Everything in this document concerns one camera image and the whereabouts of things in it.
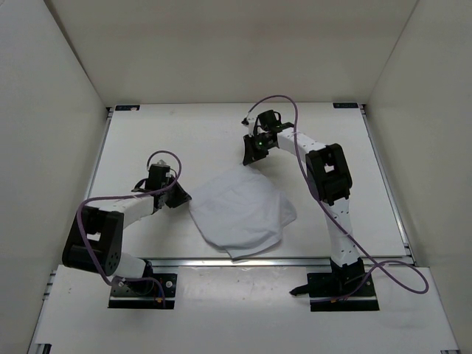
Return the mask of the white skirt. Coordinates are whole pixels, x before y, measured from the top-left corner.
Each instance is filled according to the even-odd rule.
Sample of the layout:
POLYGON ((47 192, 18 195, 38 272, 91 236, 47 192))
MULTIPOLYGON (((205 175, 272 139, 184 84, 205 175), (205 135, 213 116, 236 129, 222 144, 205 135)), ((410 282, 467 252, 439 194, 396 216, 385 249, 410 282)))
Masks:
POLYGON ((238 165, 192 192, 189 211, 203 239, 232 259, 277 245, 295 206, 261 172, 238 165))

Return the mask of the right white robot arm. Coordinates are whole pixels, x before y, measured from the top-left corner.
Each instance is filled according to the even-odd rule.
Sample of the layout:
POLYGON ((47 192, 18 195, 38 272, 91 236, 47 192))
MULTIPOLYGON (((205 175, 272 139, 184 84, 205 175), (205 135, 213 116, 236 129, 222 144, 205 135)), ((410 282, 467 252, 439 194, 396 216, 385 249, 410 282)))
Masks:
POLYGON ((350 222, 350 189, 353 180, 341 145, 326 145, 298 132, 294 124, 281 120, 269 110, 241 122, 248 133, 243 137, 243 165, 264 159, 278 148, 297 157, 309 192, 324 212, 330 237, 330 261, 335 270, 330 285, 339 295, 348 295, 357 286, 349 268, 361 267, 361 255, 353 242, 350 222))

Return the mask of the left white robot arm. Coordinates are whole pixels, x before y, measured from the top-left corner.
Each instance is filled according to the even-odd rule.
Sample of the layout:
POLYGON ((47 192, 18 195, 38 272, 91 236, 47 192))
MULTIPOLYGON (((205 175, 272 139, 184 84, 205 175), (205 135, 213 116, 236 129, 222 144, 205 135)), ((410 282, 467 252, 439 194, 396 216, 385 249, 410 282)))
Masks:
POLYGON ((79 208, 62 254, 66 267, 103 275, 128 278, 139 294, 150 291, 154 275, 144 260, 122 252, 125 228, 151 216, 163 207, 176 208, 191 200, 164 162, 152 164, 147 178, 139 181, 126 197, 109 198, 103 206, 90 201, 79 208))

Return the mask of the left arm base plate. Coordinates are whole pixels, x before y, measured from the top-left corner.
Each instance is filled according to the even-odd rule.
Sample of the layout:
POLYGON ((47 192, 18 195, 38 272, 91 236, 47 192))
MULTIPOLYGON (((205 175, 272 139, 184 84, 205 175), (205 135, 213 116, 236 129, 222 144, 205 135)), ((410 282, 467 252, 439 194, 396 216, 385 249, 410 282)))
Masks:
POLYGON ((175 306, 177 273, 157 273, 155 282, 121 282, 113 285, 108 307, 112 309, 173 310, 175 306))

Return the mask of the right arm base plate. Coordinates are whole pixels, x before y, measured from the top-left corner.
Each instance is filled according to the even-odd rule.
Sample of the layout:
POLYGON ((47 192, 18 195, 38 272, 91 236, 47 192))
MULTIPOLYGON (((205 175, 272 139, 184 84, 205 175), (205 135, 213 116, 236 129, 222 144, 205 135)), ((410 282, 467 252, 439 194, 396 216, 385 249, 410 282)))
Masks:
POLYGON ((379 311, 380 305, 372 276, 344 287, 332 273, 307 273, 307 283, 289 291, 291 296, 308 295, 311 312, 379 311))

